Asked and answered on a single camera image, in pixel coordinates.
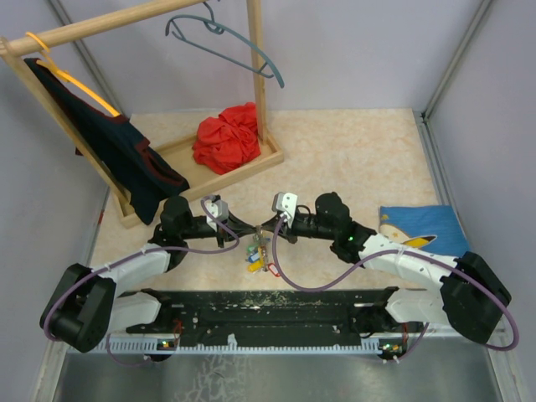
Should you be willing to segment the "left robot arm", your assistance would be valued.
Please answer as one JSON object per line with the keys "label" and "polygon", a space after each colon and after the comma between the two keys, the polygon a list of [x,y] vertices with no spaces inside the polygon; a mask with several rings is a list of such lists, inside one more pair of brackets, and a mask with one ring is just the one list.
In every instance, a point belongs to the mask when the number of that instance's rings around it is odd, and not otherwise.
{"label": "left robot arm", "polygon": [[178,267],[191,253],[188,240],[214,239],[212,252],[236,248],[255,226],[234,216],[219,196],[202,198],[203,214],[192,214],[188,200],[173,196],[163,205],[152,238],[137,252],[96,268],[69,266],[39,321],[45,336],[81,353],[98,346],[112,333],[147,324],[156,332],[173,325],[174,312],[156,291],[135,286]]}

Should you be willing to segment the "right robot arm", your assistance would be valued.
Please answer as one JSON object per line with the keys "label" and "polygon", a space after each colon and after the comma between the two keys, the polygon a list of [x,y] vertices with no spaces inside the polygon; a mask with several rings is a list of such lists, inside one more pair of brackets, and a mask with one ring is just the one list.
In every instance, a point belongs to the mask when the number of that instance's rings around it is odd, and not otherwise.
{"label": "right robot arm", "polygon": [[312,214],[299,212],[294,193],[277,193],[272,209],[275,217],[263,225],[275,238],[292,244],[300,237],[328,240],[352,271],[381,271],[419,285],[393,291],[374,310],[375,324],[386,332],[405,322],[435,323],[487,346],[501,319],[513,320],[510,293],[476,253],[437,255],[390,240],[354,221],[335,192],[318,196]]}

